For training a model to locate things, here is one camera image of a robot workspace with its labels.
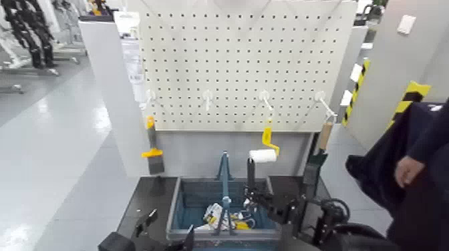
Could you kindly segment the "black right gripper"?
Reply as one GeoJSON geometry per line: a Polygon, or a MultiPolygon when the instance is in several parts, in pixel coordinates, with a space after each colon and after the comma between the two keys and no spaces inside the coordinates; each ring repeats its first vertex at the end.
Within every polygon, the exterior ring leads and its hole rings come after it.
{"type": "Polygon", "coordinates": [[[247,211],[256,211],[259,206],[267,208],[268,217],[281,225],[298,224],[302,214],[303,200],[284,198],[270,192],[246,187],[243,207],[247,211]]]}

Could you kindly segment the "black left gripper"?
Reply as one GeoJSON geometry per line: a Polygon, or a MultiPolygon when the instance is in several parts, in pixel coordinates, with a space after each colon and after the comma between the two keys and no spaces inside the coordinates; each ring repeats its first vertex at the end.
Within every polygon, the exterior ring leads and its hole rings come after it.
{"type": "Polygon", "coordinates": [[[190,225],[188,229],[188,234],[184,241],[181,242],[171,242],[165,244],[152,239],[148,236],[141,236],[147,232],[148,227],[153,224],[158,219],[157,209],[153,209],[150,212],[144,214],[136,222],[134,229],[134,240],[136,250],[139,251],[192,251],[194,248],[194,226],[190,225]]]}

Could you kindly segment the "person's bare hand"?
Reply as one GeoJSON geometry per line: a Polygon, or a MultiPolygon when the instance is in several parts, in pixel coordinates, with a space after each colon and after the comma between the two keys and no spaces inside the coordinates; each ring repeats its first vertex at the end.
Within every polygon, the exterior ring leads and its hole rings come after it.
{"type": "Polygon", "coordinates": [[[411,158],[404,156],[396,166],[394,178],[401,188],[410,185],[416,176],[424,169],[425,164],[411,158]]]}

